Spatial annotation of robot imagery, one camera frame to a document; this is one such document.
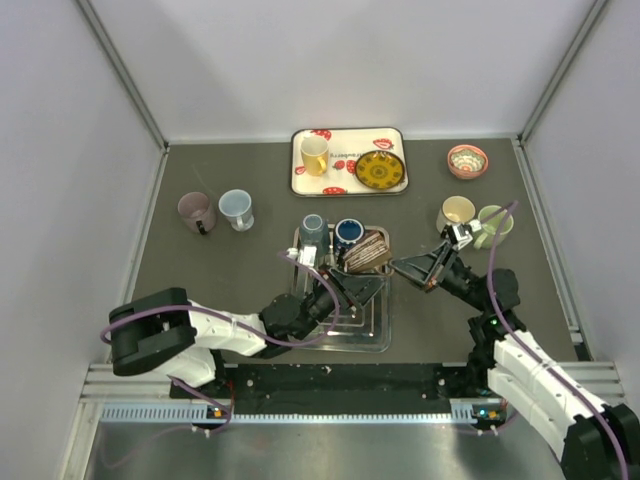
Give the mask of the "brown striped mug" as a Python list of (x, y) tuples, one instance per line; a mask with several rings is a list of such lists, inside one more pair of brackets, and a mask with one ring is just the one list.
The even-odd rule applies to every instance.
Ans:
[(369, 231), (342, 257), (342, 270), (358, 274), (375, 270), (392, 258), (391, 249), (379, 230)]

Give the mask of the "dark blue mug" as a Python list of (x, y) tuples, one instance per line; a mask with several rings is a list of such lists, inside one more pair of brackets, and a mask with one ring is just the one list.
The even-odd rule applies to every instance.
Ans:
[(364, 236), (363, 224), (353, 218), (340, 220), (333, 230), (333, 247), (335, 253), (343, 253), (355, 246)]

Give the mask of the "cream mug black handle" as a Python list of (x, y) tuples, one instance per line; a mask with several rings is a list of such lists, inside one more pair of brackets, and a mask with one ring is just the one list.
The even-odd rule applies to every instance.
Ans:
[(448, 225), (468, 223), (476, 215), (474, 203), (464, 196), (451, 196), (442, 203), (436, 220), (436, 229), (442, 233)]

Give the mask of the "grey-blue faceted mug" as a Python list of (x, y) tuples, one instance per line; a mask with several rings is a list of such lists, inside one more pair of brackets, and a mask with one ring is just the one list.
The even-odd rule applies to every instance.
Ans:
[(329, 253), (330, 235), (326, 220), (319, 214), (306, 215), (299, 227), (299, 240), (303, 246), (314, 246), (319, 256)]

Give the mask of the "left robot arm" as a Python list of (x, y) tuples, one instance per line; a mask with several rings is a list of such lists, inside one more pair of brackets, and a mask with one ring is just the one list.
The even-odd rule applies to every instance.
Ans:
[(216, 396), (227, 382), (218, 352), (270, 359), (313, 345), (337, 326), (342, 309), (366, 306), (387, 284), (381, 274), (335, 268), (314, 277), (304, 297), (281, 294), (253, 314), (203, 307), (178, 287), (122, 305), (110, 312), (101, 333), (111, 347), (113, 372), (130, 377), (155, 371)]

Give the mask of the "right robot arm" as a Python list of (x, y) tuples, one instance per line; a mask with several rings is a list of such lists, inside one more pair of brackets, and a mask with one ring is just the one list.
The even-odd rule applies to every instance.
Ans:
[(519, 283), (512, 270), (490, 265), (478, 276), (449, 242), (390, 266), (424, 292), (444, 290), (478, 311), (469, 321), (469, 388), (506, 400), (545, 440), (565, 478), (638, 478), (638, 416), (591, 393), (544, 352), (516, 315)]

